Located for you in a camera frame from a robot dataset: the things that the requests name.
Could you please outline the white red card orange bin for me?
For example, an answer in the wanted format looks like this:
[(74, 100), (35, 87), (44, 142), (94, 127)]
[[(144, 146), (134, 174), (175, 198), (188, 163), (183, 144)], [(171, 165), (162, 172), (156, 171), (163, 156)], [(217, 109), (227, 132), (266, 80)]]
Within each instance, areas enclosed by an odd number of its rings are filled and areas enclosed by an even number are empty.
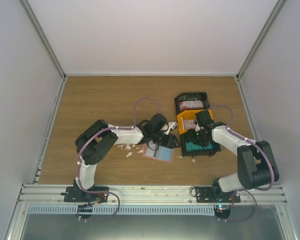
[(195, 119), (185, 119), (185, 118), (181, 118), (182, 121), (182, 129), (184, 131), (187, 131), (189, 129), (195, 129), (196, 124), (194, 123)]

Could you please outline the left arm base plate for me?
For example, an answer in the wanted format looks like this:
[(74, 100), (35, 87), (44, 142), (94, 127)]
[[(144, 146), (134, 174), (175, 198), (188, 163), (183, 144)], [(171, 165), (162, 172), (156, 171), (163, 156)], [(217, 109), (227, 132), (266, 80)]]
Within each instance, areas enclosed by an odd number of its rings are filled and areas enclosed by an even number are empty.
[(81, 190), (77, 185), (68, 186), (65, 189), (65, 192), (62, 192), (60, 195), (64, 196), (64, 202), (66, 203), (105, 203), (108, 200), (109, 188), (104, 186), (94, 186), (89, 191), (97, 193), (87, 193)]

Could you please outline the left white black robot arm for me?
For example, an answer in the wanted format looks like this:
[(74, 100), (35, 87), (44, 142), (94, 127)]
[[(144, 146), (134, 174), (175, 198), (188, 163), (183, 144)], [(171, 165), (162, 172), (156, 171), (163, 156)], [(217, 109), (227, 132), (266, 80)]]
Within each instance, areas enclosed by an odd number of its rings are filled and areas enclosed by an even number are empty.
[(92, 199), (97, 165), (114, 145), (143, 145), (152, 142), (158, 147), (180, 148), (180, 141), (171, 133), (177, 126), (176, 122), (168, 122), (161, 113), (132, 126), (115, 126), (107, 124), (103, 119), (97, 120), (75, 140), (78, 157), (76, 197), (82, 202)]

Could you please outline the pink clear card holder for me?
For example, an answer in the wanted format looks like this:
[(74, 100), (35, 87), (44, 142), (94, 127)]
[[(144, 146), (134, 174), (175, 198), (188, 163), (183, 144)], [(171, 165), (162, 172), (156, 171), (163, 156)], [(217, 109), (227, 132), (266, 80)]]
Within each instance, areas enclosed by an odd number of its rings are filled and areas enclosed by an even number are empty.
[(167, 163), (173, 162), (174, 153), (175, 153), (174, 149), (158, 146), (152, 142), (149, 145), (150, 147), (147, 144), (142, 145), (142, 149), (143, 149), (142, 156), (144, 158), (163, 161)]

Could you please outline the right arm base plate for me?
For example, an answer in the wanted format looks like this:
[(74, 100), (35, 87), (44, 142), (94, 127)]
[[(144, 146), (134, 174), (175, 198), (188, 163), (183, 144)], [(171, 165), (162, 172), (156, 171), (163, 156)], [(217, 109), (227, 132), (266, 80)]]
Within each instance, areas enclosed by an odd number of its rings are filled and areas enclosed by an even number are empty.
[(232, 204), (240, 203), (240, 196), (235, 191), (222, 192), (212, 186), (192, 186), (189, 190), (197, 203)]

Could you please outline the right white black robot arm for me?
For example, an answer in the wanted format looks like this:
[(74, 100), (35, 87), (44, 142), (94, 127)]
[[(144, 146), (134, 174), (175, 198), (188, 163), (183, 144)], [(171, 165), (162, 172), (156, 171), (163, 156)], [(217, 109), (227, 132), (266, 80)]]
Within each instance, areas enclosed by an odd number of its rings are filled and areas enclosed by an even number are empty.
[(268, 191), (279, 180), (274, 154), (267, 141), (249, 139), (224, 122), (213, 121), (208, 110), (196, 113), (194, 123), (196, 127), (185, 132), (187, 140), (204, 149), (214, 144), (222, 145), (235, 154), (237, 159), (237, 172), (213, 181), (213, 200), (222, 203), (235, 191)]

